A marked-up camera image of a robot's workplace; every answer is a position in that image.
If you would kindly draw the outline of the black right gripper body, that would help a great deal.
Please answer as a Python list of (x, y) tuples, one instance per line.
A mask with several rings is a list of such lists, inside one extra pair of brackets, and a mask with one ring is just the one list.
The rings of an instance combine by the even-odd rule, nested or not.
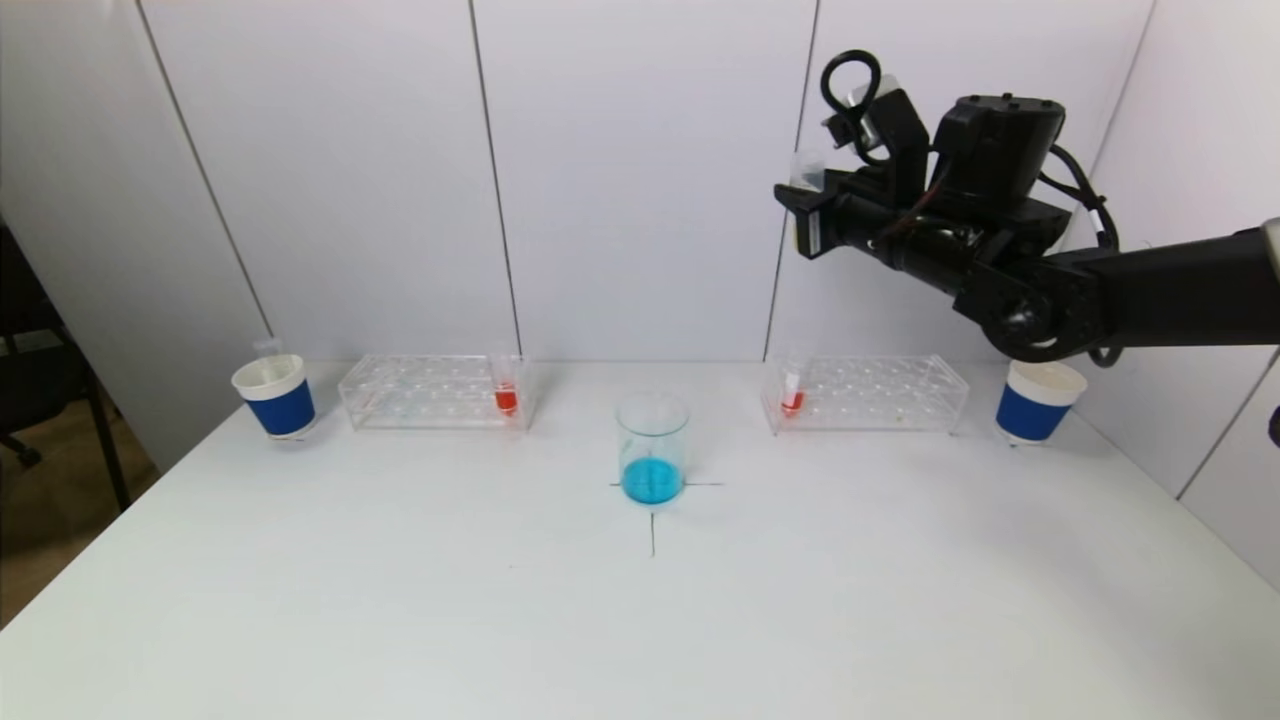
[(810, 214), (791, 214), (801, 258), (817, 260), (836, 249), (855, 249), (895, 272), (905, 272), (906, 208), (893, 201), (883, 176), (864, 170), (822, 172), (822, 187), (804, 179), (791, 186), (817, 191)]

